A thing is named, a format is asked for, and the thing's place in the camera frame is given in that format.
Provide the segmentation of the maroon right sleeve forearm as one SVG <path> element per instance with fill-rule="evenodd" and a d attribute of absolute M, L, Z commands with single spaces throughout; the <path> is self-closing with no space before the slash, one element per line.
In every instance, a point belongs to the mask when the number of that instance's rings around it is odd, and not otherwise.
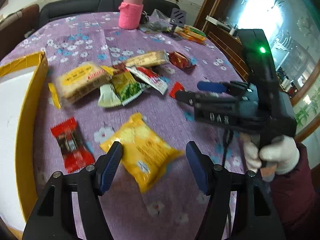
<path fill-rule="evenodd" d="M 319 222 L 319 192 L 311 179 L 307 149 L 298 143 L 299 161 L 288 174 L 276 175 L 271 182 L 274 206 L 288 230 L 311 231 Z"/>

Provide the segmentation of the right white gloved hand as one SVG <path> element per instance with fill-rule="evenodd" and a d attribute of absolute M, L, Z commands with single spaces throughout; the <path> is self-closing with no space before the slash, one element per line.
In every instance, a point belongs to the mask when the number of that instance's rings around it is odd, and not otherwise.
<path fill-rule="evenodd" d="M 299 150 L 292 137 L 282 135 L 273 139 L 270 145 L 257 147 L 258 135 L 240 133 L 243 142 L 244 158 L 248 170 L 257 172 L 262 168 L 262 161 L 276 166 L 274 173 L 283 175 L 291 172 L 299 162 Z"/>

